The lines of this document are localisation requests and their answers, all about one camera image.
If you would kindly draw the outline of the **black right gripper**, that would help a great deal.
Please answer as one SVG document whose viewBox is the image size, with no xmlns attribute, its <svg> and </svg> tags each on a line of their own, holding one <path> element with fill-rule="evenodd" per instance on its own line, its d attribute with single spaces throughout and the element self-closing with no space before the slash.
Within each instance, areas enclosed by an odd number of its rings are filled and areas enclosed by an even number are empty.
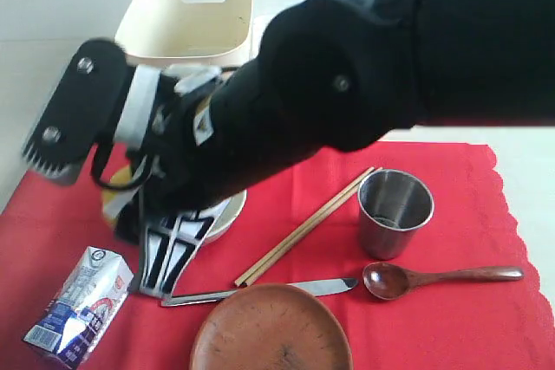
<svg viewBox="0 0 555 370">
<path fill-rule="evenodd" d="M 141 148 L 153 157 L 151 175 L 128 211 L 143 216 L 131 293 L 173 294 L 224 211 L 213 206 L 243 190 L 242 132 L 241 84 L 205 83 L 189 93 L 174 83 L 158 86 Z"/>
</svg>

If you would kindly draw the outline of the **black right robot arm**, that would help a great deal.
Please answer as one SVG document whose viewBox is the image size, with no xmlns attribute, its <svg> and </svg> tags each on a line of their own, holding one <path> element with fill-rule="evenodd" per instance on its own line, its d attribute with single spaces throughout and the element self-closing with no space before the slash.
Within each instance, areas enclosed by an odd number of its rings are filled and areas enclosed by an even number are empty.
<svg viewBox="0 0 555 370">
<path fill-rule="evenodd" d="M 153 173 L 115 233 L 219 203 L 324 147 L 361 150 L 395 129 L 554 123 L 554 0 L 305 0 L 266 26 L 225 81 L 160 75 L 138 165 Z"/>
</svg>

